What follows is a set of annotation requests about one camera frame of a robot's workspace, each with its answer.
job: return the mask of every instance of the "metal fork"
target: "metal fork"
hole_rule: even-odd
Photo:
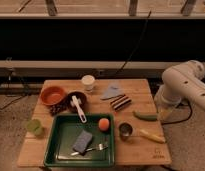
[[[104,150],[106,148],[108,148],[108,142],[100,143],[100,144],[96,145],[95,147],[88,148],[88,149],[85,150],[85,152],[93,151],[93,150],[101,151],[101,150]],[[80,154],[80,153],[79,152],[73,152],[73,153],[71,153],[71,156],[76,156],[78,154]]]

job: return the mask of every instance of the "cucumber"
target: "cucumber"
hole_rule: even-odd
[[[145,121],[157,121],[157,114],[154,115],[146,115],[146,114],[140,114],[139,112],[133,111],[133,114],[136,118],[139,118],[141,120]]]

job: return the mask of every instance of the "orange ball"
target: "orange ball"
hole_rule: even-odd
[[[98,127],[101,131],[107,131],[110,126],[110,122],[107,118],[101,118],[98,122]]]

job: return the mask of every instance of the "gray sponge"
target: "gray sponge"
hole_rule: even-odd
[[[83,154],[91,142],[93,136],[91,133],[83,130],[80,135],[77,137],[77,140],[73,144],[73,150],[78,151]]]

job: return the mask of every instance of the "green tray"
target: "green tray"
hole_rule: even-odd
[[[110,120],[110,128],[101,132],[98,121],[101,118]],[[110,167],[114,165],[114,121],[110,114],[86,114],[87,123],[82,123],[78,114],[56,116],[45,153],[46,167]],[[89,151],[84,155],[71,156],[72,145],[82,130],[93,135],[88,147],[107,141],[109,147],[102,151]]]

